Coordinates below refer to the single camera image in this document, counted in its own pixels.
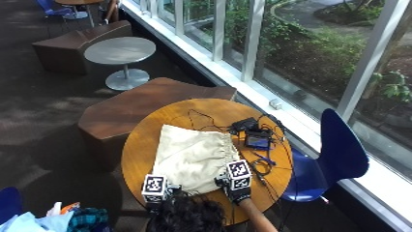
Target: blue chair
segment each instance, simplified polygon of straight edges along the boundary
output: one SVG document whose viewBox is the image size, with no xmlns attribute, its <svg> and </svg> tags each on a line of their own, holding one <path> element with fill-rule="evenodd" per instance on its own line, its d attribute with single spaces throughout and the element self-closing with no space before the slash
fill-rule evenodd
<svg viewBox="0 0 412 232">
<path fill-rule="evenodd" d="M 21 197 L 15 187 L 7 187 L 0 190 L 0 224 L 7 222 L 15 215 L 20 215 Z"/>
<path fill-rule="evenodd" d="M 320 155 L 317 159 L 292 148 L 293 172 L 281 199 L 308 202 L 319 199 L 332 185 L 367 172 L 368 156 L 360 141 L 332 109 L 320 118 Z"/>
<path fill-rule="evenodd" d="M 60 8 L 57 10 L 53 10 L 52 9 L 52 7 L 53 7 L 53 0 L 36 0 L 36 1 L 37 1 L 39 5 L 40 5 L 45 15 L 47 15 L 49 37 L 51 37 L 51 29 L 49 29 L 49 17 L 51 16 L 61 16 L 63 21 L 65 23 L 67 31 L 68 31 L 68 24 L 67 24 L 64 16 L 73 14 L 73 11 L 69 8 Z"/>
</svg>

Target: table pedestal base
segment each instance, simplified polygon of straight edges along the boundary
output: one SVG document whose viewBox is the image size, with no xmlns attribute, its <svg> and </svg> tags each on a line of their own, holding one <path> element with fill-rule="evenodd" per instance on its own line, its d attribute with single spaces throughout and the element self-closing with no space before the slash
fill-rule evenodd
<svg viewBox="0 0 412 232">
<path fill-rule="evenodd" d="M 79 18 L 84 18 L 88 17 L 88 13 L 87 12 L 76 12 L 73 14 L 68 14 L 64 16 L 65 19 L 79 19 Z"/>
<path fill-rule="evenodd" d="M 112 73 L 105 79 L 105 85 L 113 90 L 129 90 L 133 87 L 144 84 L 149 80 L 149 74 L 137 69 L 128 70 L 129 76 L 125 77 L 124 71 Z"/>
</svg>

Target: brown bench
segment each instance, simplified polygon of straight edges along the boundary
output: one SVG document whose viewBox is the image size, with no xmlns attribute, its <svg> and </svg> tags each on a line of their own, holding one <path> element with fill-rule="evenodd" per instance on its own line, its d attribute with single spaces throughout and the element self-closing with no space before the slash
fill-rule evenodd
<svg viewBox="0 0 412 232">
<path fill-rule="evenodd" d="M 132 35 L 128 21 L 117 21 L 32 44 L 43 68 L 59 73 L 88 74 L 91 62 L 84 57 L 95 43 Z"/>
<path fill-rule="evenodd" d="M 235 95 L 232 87 L 203 87 L 159 77 L 88 107 L 77 126 L 101 168 L 116 168 L 132 129 L 159 108 L 189 99 L 232 100 Z"/>
</svg>

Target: round wooden table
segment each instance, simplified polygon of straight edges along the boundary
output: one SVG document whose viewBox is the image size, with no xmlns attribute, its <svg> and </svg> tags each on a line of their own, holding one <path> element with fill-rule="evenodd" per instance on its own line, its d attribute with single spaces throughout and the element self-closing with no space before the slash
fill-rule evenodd
<svg viewBox="0 0 412 232">
<path fill-rule="evenodd" d="M 75 15 L 67 16 L 68 19 L 77 19 L 89 16 L 91 26 L 93 27 L 93 18 L 91 14 L 91 4 L 97 4 L 103 2 L 103 0 L 56 0 L 56 2 L 60 5 L 68 5 L 75 7 Z M 87 14 L 81 14 L 81 12 L 77 12 L 76 6 L 87 6 Z"/>
<path fill-rule="evenodd" d="M 260 116 L 261 113 L 249 106 L 233 101 L 219 99 L 192 99 L 180 101 L 167 105 L 151 113 L 140 121 L 131 132 L 121 158 L 121 168 L 125 182 L 139 203 L 141 205 L 145 204 L 141 196 L 141 184 L 145 174 L 152 171 L 161 127 L 164 124 L 188 130 L 199 130 L 205 126 L 212 125 L 227 127 L 231 126 L 232 123 L 248 117 L 257 119 Z M 263 117 L 259 120 L 259 125 L 261 126 L 263 124 L 275 129 L 279 137 L 283 137 L 280 128 L 276 127 L 273 121 L 267 117 Z M 219 129 L 215 127 L 207 127 L 203 131 L 219 131 Z M 240 138 L 236 136 L 232 137 L 233 144 L 239 151 L 244 154 L 245 159 L 249 162 L 257 160 L 257 157 L 252 154 L 253 150 L 244 146 L 244 135 L 241 134 Z M 273 136 L 273 138 L 276 139 L 276 145 L 271 150 L 271 159 L 277 165 L 273 166 L 271 173 L 265 176 L 265 179 L 271 185 L 265 187 L 260 183 L 255 174 L 252 175 L 251 183 L 251 198 L 261 212 L 267 211 L 276 203 L 285 190 L 292 172 L 289 157 L 291 148 L 288 141 L 285 140 L 281 142 L 276 136 Z M 267 156 L 267 152 L 264 151 L 255 152 L 261 156 Z M 208 199 L 221 203 L 225 210 L 227 225 L 248 220 L 247 215 L 237 206 L 235 206 L 235 219 L 232 219 L 233 206 L 221 189 L 207 193 L 205 196 Z"/>
</svg>

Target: glass window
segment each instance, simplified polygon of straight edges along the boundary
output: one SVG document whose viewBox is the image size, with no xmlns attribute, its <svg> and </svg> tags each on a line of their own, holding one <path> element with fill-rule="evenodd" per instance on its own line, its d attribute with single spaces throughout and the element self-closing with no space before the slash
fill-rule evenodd
<svg viewBox="0 0 412 232">
<path fill-rule="evenodd" d="M 352 121 L 373 156 L 412 181 L 411 16 L 409 10 L 395 29 Z"/>
<path fill-rule="evenodd" d="M 184 34 L 207 50 L 212 50 L 213 1 L 184 0 Z"/>
<path fill-rule="evenodd" d="M 172 27 L 175 27 L 175 1 L 159 0 L 157 17 Z"/>
<path fill-rule="evenodd" d="M 244 40 L 248 20 L 248 0 L 227 0 L 223 60 L 243 69 Z"/>
<path fill-rule="evenodd" d="M 343 97 L 384 1 L 272 2 L 253 79 L 319 118 Z"/>
</svg>

